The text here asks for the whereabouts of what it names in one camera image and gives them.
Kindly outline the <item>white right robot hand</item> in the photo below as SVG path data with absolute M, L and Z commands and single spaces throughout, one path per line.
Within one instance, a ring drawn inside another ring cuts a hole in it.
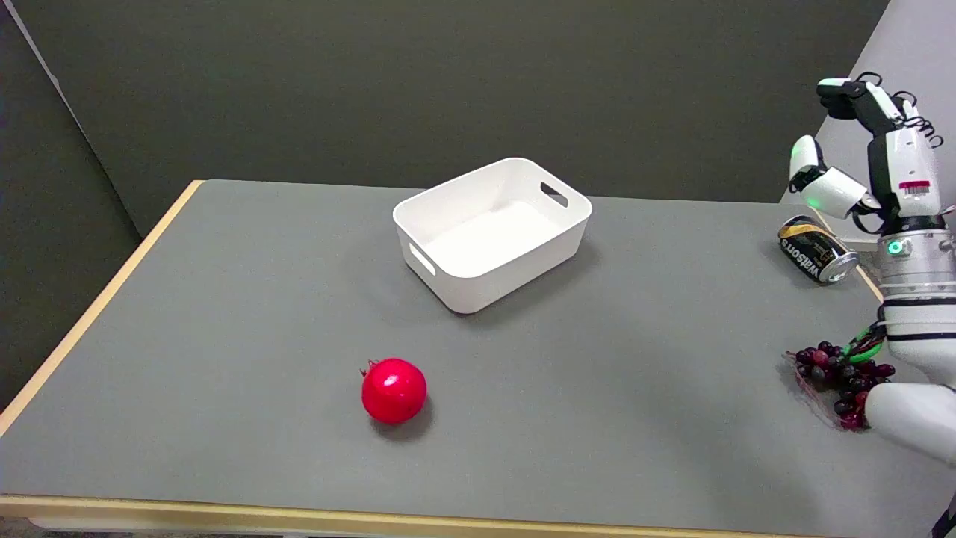
M 869 185 L 826 163 L 812 135 L 791 148 L 788 190 L 822 214 L 850 220 L 867 235 L 918 229 L 946 229 L 935 149 L 943 138 L 919 114 L 917 99 L 901 90 L 889 94 L 876 72 L 857 78 L 824 78 L 816 95 L 830 118 L 856 120 L 871 139 L 867 144 Z

